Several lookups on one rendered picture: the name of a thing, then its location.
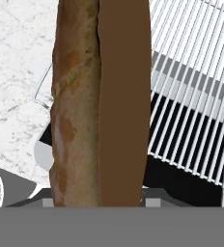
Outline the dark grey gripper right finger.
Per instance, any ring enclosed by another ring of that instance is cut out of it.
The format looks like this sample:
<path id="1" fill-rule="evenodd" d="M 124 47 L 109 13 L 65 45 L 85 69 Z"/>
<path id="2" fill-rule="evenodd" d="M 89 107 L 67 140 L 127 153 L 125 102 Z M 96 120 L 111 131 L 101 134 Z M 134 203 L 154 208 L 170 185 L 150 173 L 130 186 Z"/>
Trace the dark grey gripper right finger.
<path id="1" fill-rule="evenodd" d="M 162 188 L 143 188 L 142 204 L 144 207 L 190 207 L 189 204 L 171 197 Z"/>

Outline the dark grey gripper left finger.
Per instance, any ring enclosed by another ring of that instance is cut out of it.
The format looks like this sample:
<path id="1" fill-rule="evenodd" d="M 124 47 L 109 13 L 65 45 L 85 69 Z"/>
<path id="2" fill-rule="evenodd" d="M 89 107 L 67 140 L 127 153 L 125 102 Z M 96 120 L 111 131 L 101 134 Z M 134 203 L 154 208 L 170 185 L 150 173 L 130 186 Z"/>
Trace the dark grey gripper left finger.
<path id="1" fill-rule="evenodd" d="M 49 207 L 53 206 L 51 190 L 49 188 L 42 189 L 37 195 L 31 199 L 26 199 L 21 202 L 14 203 L 10 207 Z"/>

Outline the brown baguette bread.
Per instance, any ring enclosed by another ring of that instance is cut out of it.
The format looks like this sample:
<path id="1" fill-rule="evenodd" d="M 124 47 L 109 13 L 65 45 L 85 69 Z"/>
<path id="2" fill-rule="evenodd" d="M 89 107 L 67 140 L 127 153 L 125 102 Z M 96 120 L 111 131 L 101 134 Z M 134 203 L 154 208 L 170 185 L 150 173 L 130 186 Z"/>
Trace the brown baguette bread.
<path id="1" fill-rule="evenodd" d="M 139 206 L 150 131 L 149 0 L 59 0 L 50 110 L 56 206 Z"/>

